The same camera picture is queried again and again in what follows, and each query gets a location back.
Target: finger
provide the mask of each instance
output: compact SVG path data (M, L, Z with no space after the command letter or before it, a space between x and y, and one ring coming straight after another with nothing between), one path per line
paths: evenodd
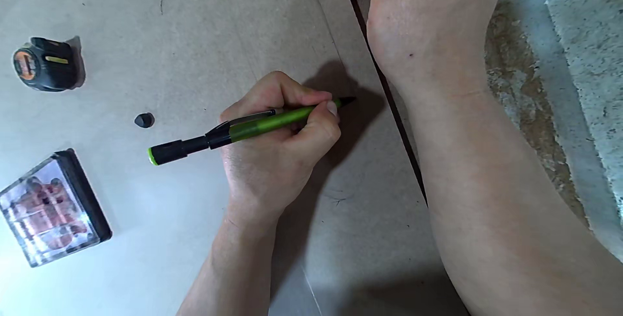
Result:
M282 72L272 72L258 81L247 94L221 114L221 121L279 109L284 105L315 105L330 100L331 93L302 86Z
M309 115L307 125L287 139L284 146L296 157L314 166L338 141L341 135L338 122L335 102L322 102Z

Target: skin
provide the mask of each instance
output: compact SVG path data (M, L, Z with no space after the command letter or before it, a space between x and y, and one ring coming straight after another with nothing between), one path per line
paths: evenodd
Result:
M371 0L368 39L408 106L444 265L472 315L620 315L623 265L574 217L487 89L495 2ZM229 207L179 315L267 314L276 221L339 138L330 99L271 73L223 113L322 102L298 134L223 150Z

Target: left hand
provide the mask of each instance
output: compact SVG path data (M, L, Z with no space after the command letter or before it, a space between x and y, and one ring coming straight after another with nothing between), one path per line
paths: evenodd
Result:
M318 105L300 132L281 128L222 149L230 187L226 219L240 225L272 225L300 194L312 169L340 136L331 93L301 86L282 72L261 78L221 121L269 109Z

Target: right hand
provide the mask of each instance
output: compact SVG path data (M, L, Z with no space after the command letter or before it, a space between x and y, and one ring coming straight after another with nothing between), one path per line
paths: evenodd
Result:
M456 55L482 59L496 2L371 0L370 48L383 72L395 82L412 78L414 68L430 69L448 58L453 61Z

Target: black eraser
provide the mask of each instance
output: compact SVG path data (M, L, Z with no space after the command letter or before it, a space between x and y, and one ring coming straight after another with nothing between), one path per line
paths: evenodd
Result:
M134 119L134 123L140 126L141 128L150 128L154 125L155 118L151 113L143 113L139 114L136 119Z

